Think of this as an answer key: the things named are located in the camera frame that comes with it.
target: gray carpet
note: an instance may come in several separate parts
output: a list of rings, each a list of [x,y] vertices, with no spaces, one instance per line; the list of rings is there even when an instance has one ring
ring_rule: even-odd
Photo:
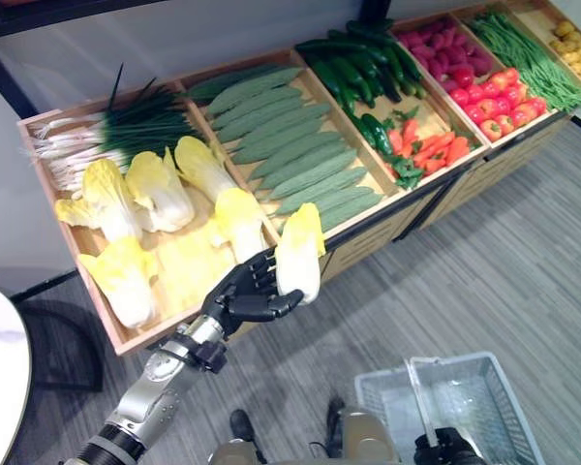
[[[29,304],[84,322],[105,352],[102,393],[33,392],[10,463],[55,464],[99,430],[146,354],[114,356],[78,278]],[[46,336],[64,337],[51,328]],[[73,342],[52,345],[68,353]],[[327,283],[313,305],[234,343],[223,373],[186,394],[173,430],[141,463],[205,463],[229,438],[235,408],[252,415],[270,459],[309,457],[329,395],[353,402],[356,375],[403,357],[477,351],[502,364],[546,462],[581,463],[581,130],[573,124],[528,166]],[[43,357],[54,366],[55,355]]]

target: yellow potato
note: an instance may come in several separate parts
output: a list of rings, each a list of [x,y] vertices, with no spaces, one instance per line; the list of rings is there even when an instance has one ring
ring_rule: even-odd
[[[572,51],[571,53],[567,53],[566,55],[564,55],[564,60],[568,65],[576,63],[577,61],[579,61],[580,58],[581,57],[579,56],[578,51]]]
[[[568,32],[565,36],[564,36],[564,40],[565,41],[574,41],[574,42],[578,42],[581,40],[581,33],[579,31],[571,31]]]
[[[581,62],[573,63],[572,65],[570,65],[570,67],[572,68],[572,71],[574,71],[577,75],[581,74]]]
[[[574,31],[574,26],[570,21],[561,21],[555,28],[555,35],[558,37],[565,36],[568,32]]]

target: green bean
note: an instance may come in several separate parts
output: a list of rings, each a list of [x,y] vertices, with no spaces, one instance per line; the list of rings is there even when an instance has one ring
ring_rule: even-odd
[[[581,105],[581,86],[554,63],[536,42],[525,36],[505,14],[477,15],[469,26],[507,66],[518,70],[532,92],[553,109],[570,111]]]

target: fake vegetable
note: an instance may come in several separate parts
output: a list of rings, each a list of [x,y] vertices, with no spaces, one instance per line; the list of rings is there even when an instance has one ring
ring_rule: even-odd
[[[157,262],[135,237],[110,243],[99,257],[82,254],[77,259],[93,276],[123,326],[139,327],[155,316],[157,305],[149,280],[158,273]]]
[[[59,200],[54,211],[70,226],[101,228],[109,242],[125,236],[141,238],[136,205],[116,164],[97,160],[84,172],[83,199]]]
[[[215,202],[215,221],[221,235],[232,245],[238,263],[267,248],[262,236],[262,213],[251,194],[233,187]]]
[[[185,136],[178,140],[174,161],[183,178],[199,188],[213,203],[217,202],[224,191],[236,187],[211,149],[196,138]]]
[[[319,211],[313,203],[304,203],[284,225],[275,249],[278,293],[299,289],[303,292],[300,304],[317,298],[321,287],[319,257],[324,253]]]
[[[136,155],[125,181],[136,203],[144,207],[139,217],[147,231],[173,233],[194,219],[196,211],[167,147],[164,161],[154,152]]]

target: wooden crate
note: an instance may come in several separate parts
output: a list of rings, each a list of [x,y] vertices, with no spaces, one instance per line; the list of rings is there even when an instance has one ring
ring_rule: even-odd
[[[167,86],[170,88],[173,87],[174,89],[179,89],[181,88],[181,83],[171,81],[167,83]],[[123,103],[127,103],[136,95],[137,91],[122,94],[117,98],[116,104],[120,106]],[[64,111],[59,109],[53,110],[20,121],[18,126],[26,148],[31,153],[34,150],[32,138],[34,137],[34,128],[36,125],[40,123],[47,123],[59,118],[79,117],[97,111],[103,111],[106,105],[107,99],[103,99],[88,105],[71,108]],[[194,109],[191,106],[186,107],[185,114],[192,126],[207,136],[209,132],[208,128],[203,123],[202,118],[198,115],[197,112],[194,112]],[[65,131],[70,131],[73,129],[73,126],[65,126],[60,130],[52,131],[50,135],[52,136],[55,134],[64,133]],[[226,163],[227,166],[229,166],[230,174],[234,177],[237,184],[241,187],[245,187],[242,178],[238,176],[236,172],[232,171],[232,166],[228,163],[228,160],[226,160]],[[67,193],[57,191],[52,186],[50,182],[50,173],[45,162],[35,160],[33,162],[33,167],[39,177],[47,200],[49,201],[52,208],[58,199],[68,197]],[[167,251],[166,247],[168,247],[168,244],[173,241],[192,240],[197,237],[195,232],[201,226],[203,226],[211,216],[213,212],[213,204],[197,189],[190,187],[188,190],[195,203],[197,211],[196,219],[188,226],[181,229],[179,232],[144,232],[142,241],[140,243],[145,250],[155,251],[155,253],[159,255],[165,253]],[[194,294],[190,296],[188,300],[177,300],[176,295],[167,289],[166,284],[169,284],[172,281],[168,274],[164,272],[162,267],[162,271],[160,272],[158,278],[154,278],[152,280],[152,289],[159,304],[158,316],[152,322],[148,323],[142,328],[129,329],[122,326],[114,316],[114,313],[111,311],[107,299],[104,297],[92,276],[76,259],[77,255],[79,254],[90,254],[93,256],[98,256],[107,245],[107,241],[103,234],[100,230],[90,230],[83,227],[70,227],[67,224],[60,222],[59,228],[65,238],[65,241],[67,242],[67,246],[69,247],[74,261],[76,262],[77,269],[82,277],[84,285],[90,293],[93,304],[95,305],[104,328],[106,329],[107,336],[109,337],[109,340],[117,354],[125,355],[138,348],[149,345],[154,340],[172,331],[181,321],[194,318],[194,316],[199,311],[201,301],[205,294],[208,292],[208,289],[198,288],[197,290],[194,290]],[[274,245],[276,243],[277,233],[275,228],[268,221],[265,221],[263,233],[270,245]],[[208,260],[211,262],[233,262],[232,251],[228,245],[213,250],[212,252],[213,253],[210,254],[210,257],[208,257]],[[201,270],[199,273],[202,275],[202,273],[206,273],[206,270]],[[210,281],[210,287],[213,287],[220,277],[221,276],[212,275],[208,277],[205,276],[202,279],[205,282],[208,279]],[[189,276],[184,277],[184,283],[186,287],[189,287],[189,279]]]
[[[526,165],[541,150],[542,146],[546,145],[564,127],[568,120],[567,117],[564,117],[554,122],[493,159],[482,158],[475,162],[474,166],[461,176],[440,201],[437,208],[426,218],[421,229],[431,225]]]
[[[339,132],[346,142],[346,144],[357,150],[357,158],[352,164],[351,168],[355,167],[365,167],[368,172],[362,181],[358,184],[361,186],[368,186],[372,188],[376,193],[382,195],[390,195],[397,192],[399,189],[394,184],[394,180],[391,178],[387,172],[381,157],[379,157],[363,139],[363,137],[357,132],[349,119],[344,115],[344,112],[337,105],[336,101],[331,97],[327,90],[323,87],[319,79],[314,75],[312,70],[310,70],[301,57],[292,49],[280,50],[272,53],[266,53],[264,55],[250,58],[247,60],[239,61],[233,63],[232,65],[225,65],[215,69],[206,70],[195,75],[191,75],[182,79],[182,83],[186,88],[191,85],[202,81],[207,78],[212,78],[221,73],[228,71],[236,71],[244,68],[249,68],[263,63],[277,63],[281,65],[291,65],[303,68],[304,71],[299,73],[297,78],[295,78],[290,86],[301,90],[301,97],[304,101],[309,104],[320,104],[328,103],[331,105],[331,111],[325,116],[321,130],[322,131],[336,131]],[[194,103],[190,103],[190,109],[194,114],[198,115],[199,120],[205,123],[206,106],[198,107]],[[236,146],[237,141],[227,142],[221,144],[217,139],[215,131],[210,129],[207,125],[205,129],[207,137],[215,140],[220,146],[223,147],[226,157],[229,159],[227,167],[229,171],[233,172],[237,177],[241,178],[242,183],[251,192],[256,192],[260,182],[258,180],[247,181],[250,173],[262,162],[256,162],[247,165],[235,165],[230,157],[230,153]],[[260,201],[262,209],[267,213],[273,213],[280,203],[278,201]],[[273,217],[271,223],[276,228],[280,230],[287,217]],[[351,218],[346,224],[354,224],[355,218]],[[344,230],[345,225],[340,225],[325,234],[325,238],[332,237],[333,235]]]
[[[581,77],[575,73],[555,49],[549,46],[551,41],[558,39],[553,34],[553,30],[560,21],[570,21],[581,32],[576,23],[549,0],[505,0],[505,4],[517,27],[524,34],[534,37],[546,53],[554,61],[560,62],[564,68],[569,70],[570,77],[581,85]]]

